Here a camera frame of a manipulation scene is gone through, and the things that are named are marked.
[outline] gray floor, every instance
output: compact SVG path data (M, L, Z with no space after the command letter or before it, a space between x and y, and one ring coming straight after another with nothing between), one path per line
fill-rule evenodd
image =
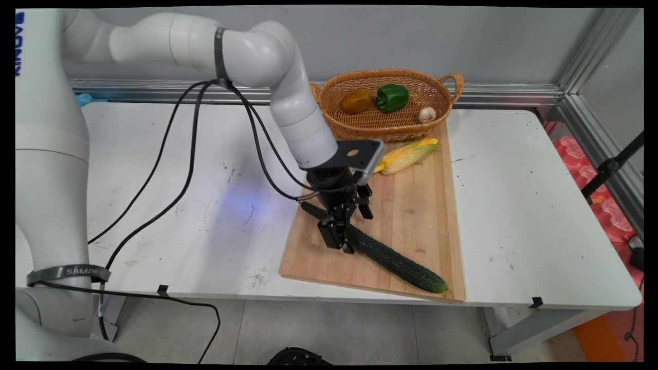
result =
M222 324L204 363L266 364L302 347L334 365L490 363L488 329L473 307L195 300ZM513 322L523 313L512 310ZM149 362L195 363L215 330L208 307L128 298L116 343ZM512 353L514 362L585 361L572 331Z

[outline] gray wall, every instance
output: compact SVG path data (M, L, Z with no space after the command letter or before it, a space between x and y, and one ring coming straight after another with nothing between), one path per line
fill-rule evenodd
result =
M630 23L581 93L620 149L644 130L644 11ZM630 162L644 171L644 149Z
M96 9L122 26L162 11L207 16L247 30L277 20L297 38L309 78L350 70L450 72L467 82L555 83L600 9L403 5L250 5ZM165 66L67 64L70 78L196 80L209 75Z

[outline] table leg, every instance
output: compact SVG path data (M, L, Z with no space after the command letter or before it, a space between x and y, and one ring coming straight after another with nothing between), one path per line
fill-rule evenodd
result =
M509 316L506 316L505 322L505 316L500 310L498 307L485 309L492 335L489 344L493 355L522 350L606 314L606 311L581 309L537 309L517 324L506 327L509 325Z

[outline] white robotic arm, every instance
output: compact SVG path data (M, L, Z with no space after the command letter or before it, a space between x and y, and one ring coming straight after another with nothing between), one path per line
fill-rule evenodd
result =
M246 32L222 30L218 21L160 13L131 27L112 26L80 9L63 33L63 57L79 63L178 65L225 73L229 80L272 90L270 110L297 164L321 165L337 150L318 108L301 53L290 31L267 21ZM222 60L217 60L217 47ZM223 67L217 71L216 66Z
M161 13L120 27L98 19L89 9L17 9L16 223L30 245L35 271L89 263L89 136L62 58L77 63L186 66L208 71L219 80L269 87L272 116L299 167L321 168L320 177L314 178L337 178L332 184L340 186L351 178L347 167L338 172L327 169L339 145L311 94L297 43L281 24L268 21L238 32L208 18ZM369 167L382 151L380 145ZM354 198L356 190L336 194L342 198L334 197L330 203ZM89 277L52 281L91 286ZM49 330L42 338L54 334L86 338L93 319L91 296L45 287L16 290L17 356L20 352L31 359L46 359L19 348L18 343L30 342L38 333L34 323L23 331L18 327L27 317ZM97 352L94 346L75 346L50 359Z

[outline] corn husk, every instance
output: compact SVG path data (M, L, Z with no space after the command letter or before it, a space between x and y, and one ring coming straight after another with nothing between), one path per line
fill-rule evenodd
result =
M382 161L375 167L375 172L382 171L383 174L391 174L414 162L420 161L423 157L437 150L441 145L437 139L423 138L403 145L387 153Z

